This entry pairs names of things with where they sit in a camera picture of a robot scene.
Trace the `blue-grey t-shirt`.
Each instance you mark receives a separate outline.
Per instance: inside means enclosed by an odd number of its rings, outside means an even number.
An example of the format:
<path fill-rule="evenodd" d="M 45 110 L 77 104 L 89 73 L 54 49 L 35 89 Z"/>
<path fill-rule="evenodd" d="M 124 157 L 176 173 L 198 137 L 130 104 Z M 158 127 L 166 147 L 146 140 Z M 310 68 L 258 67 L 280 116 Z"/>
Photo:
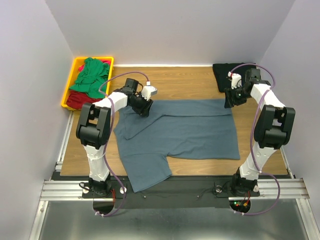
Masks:
<path fill-rule="evenodd" d="M 172 175 L 167 157 L 239 160 L 237 130 L 223 99 L 156 100 L 148 117 L 130 107 L 114 129 L 120 160 L 135 193 Z"/>

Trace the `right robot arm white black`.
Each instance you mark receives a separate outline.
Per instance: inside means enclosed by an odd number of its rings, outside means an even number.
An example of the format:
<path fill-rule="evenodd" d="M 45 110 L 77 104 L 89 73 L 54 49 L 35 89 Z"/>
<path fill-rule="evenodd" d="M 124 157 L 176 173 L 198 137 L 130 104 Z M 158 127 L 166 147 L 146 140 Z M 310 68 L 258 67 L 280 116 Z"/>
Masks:
<path fill-rule="evenodd" d="M 232 176 L 230 189 L 235 195 L 257 193 L 264 165 L 291 138 L 296 111 L 276 97 L 274 85 L 261 78 L 259 68 L 248 69 L 244 79 L 234 70 L 227 77 L 231 87 L 224 90 L 225 108 L 245 104 L 249 98 L 258 104 L 249 137 L 250 153 Z"/>

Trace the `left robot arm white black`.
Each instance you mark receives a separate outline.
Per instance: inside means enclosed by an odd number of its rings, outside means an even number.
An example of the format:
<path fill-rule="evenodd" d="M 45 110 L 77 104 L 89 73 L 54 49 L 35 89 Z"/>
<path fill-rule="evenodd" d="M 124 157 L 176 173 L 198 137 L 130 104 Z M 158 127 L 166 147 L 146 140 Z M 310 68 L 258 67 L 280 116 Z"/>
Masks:
<path fill-rule="evenodd" d="M 149 81 L 141 91 L 138 91 L 139 85 L 137 80 L 127 78 L 123 87 L 106 98 L 82 106 L 76 137 L 84 147 L 89 163 L 88 186 L 82 183 L 80 187 L 83 190 L 92 191 L 100 197 L 111 193 L 111 170 L 106 163 L 106 148 L 115 113 L 129 106 L 139 116 L 147 117 L 153 104 L 152 96 L 158 92 Z"/>

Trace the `folded black t-shirt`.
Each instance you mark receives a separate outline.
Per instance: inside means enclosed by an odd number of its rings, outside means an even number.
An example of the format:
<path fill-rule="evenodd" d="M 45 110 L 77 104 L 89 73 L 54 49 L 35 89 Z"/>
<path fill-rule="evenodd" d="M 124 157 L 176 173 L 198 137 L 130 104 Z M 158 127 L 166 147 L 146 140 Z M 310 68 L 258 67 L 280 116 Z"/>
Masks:
<path fill-rule="evenodd" d="M 213 74 L 215 76 L 218 91 L 224 93 L 225 89 L 231 88 L 231 81 L 228 79 L 228 73 L 235 67 L 244 64 L 241 63 L 215 63 L 212 65 Z M 244 86 L 246 80 L 246 71 L 249 69 L 256 69 L 257 67 L 248 64 L 237 68 L 234 73 L 241 75 L 241 85 Z"/>

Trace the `green t-shirt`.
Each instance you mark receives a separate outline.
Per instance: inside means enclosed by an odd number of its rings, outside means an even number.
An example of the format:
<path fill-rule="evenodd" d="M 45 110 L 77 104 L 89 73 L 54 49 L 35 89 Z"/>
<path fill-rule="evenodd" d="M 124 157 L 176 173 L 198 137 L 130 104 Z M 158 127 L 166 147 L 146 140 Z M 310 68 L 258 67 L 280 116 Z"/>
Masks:
<path fill-rule="evenodd" d="M 84 93 L 92 99 L 103 99 L 105 95 L 99 92 L 100 86 L 108 80 L 110 65 L 99 59 L 88 57 L 84 60 L 84 67 L 79 72 L 70 90 Z"/>

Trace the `dark red t-shirt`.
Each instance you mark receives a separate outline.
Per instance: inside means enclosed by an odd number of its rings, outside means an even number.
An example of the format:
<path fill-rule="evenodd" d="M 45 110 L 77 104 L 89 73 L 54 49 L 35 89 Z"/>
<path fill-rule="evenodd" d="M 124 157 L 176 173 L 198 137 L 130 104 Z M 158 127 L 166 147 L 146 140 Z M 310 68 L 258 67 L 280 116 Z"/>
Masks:
<path fill-rule="evenodd" d="M 78 92 L 71 90 L 70 94 L 66 100 L 66 105 L 72 109 L 80 110 L 85 103 L 95 103 L 102 100 L 101 98 L 89 97 L 84 92 Z"/>

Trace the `pink t-shirt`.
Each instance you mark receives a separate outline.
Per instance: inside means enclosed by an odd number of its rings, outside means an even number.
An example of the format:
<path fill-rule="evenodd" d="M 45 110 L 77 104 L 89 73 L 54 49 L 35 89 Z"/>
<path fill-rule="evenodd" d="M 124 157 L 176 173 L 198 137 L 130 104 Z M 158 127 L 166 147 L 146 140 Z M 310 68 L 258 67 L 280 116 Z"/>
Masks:
<path fill-rule="evenodd" d="M 102 63 L 104 63 L 104 64 L 108 64 L 108 65 L 111 64 L 111 61 L 110 61 L 110 60 L 100 59 L 100 61 L 101 61 Z M 81 66 L 78 68 L 78 71 L 81 72 L 84 68 L 85 68 L 85 64 L 81 65 Z"/>

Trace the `yellow plastic tray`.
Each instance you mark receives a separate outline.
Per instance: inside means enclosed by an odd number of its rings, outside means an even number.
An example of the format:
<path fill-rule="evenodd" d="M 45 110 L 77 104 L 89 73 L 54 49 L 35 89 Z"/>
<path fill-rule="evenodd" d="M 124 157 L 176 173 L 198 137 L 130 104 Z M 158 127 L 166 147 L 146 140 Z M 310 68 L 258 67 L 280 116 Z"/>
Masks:
<path fill-rule="evenodd" d="M 66 108 L 70 111 L 75 111 L 74 108 L 67 105 L 67 100 L 70 95 L 70 86 L 75 84 L 75 81 L 80 73 L 79 68 L 85 64 L 85 59 L 88 58 L 87 56 L 78 56 L 73 60 L 68 79 L 66 81 L 66 85 L 64 87 L 64 92 L 62 95 L 62 99 L 60 101 L 61 107 Z M 93 59 L 99 59 L 101 61 L 107 61 L 110 65 L 108 80 L 111 79 L 113 70 L 114 70 L 114 57 L 112 56 L 92 56 Z"/>

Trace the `electronics board with leds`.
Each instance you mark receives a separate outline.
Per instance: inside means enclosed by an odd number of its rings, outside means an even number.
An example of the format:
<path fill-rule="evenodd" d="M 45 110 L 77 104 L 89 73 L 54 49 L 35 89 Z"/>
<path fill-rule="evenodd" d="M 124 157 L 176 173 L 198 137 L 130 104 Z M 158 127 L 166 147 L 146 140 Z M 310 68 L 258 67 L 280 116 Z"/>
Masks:
<path fill-rule="evenodd" d="M 250 200 L 242 200 L 242 201 L 230 200 L 229 205 L 236 212 L 247 213 L 251 208 L 251 201 Z"/>

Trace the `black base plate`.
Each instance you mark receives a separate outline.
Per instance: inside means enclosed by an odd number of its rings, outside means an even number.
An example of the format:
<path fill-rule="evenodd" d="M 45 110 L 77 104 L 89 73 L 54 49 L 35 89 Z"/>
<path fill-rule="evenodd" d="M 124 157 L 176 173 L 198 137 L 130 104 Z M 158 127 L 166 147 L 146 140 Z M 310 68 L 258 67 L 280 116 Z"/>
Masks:
<path fill-rule="evenodd" d="M 100 211 L 111 209 L 182 209 L 229 208 L 230 199 L 242 201 L 258 197 L 258 192 L 232 190 L 231 176 L 171 176 L 168 179 L 135 193 L 128 178 L 120 184 L 111 178 L 107 189 L 95 191 L 87 182 L 81 182 L 82 197 L 93 200 L 93 207 Z"/>

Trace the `aluminium frame rail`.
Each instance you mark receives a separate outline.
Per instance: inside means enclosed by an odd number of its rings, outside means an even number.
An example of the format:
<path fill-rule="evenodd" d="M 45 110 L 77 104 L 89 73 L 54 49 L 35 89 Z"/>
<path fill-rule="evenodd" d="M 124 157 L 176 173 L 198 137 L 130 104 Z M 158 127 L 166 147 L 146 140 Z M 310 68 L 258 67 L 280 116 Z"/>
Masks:
<path fill-rule="evenodd" d="M 247 158 L 254 110 L 232 111 L 240 160 L 168 158 L 172 177 L 232 176 Z M 229 208 L 120 209 L 110 217 L 96 215 L 94 201 L 82 197 L 89 164 L 76 138 L 80 113 L 70 114 L 55 171 L 42 186 L 31 231 L 33 240 L 309 240 L 317 228 L 309 194 L 295 179 L 282 149 L 263 167 L 272 177 L 258 180 L 260 196 L 251 197 L 248 215 Z"/>

